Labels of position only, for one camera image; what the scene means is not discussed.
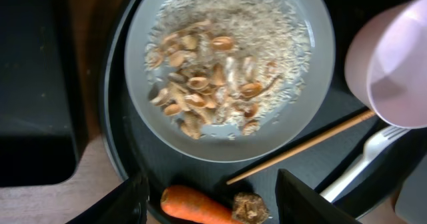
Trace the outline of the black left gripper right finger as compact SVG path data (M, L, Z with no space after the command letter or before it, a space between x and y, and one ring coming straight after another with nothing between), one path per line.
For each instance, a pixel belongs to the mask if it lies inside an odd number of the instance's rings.
M359 224L286 169L276 179L276 203L283 224Z

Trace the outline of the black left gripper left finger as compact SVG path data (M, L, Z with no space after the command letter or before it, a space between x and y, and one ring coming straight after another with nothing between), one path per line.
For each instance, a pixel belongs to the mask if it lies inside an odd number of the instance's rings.
M67 224L141 224L147 222L149 183L138 173Z

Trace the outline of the small pink saucer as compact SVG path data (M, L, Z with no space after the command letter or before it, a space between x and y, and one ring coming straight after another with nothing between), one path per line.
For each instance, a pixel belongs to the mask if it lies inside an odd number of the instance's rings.
M383 121L426 127L426 0L373 17L356 34L344 67L354 96Z

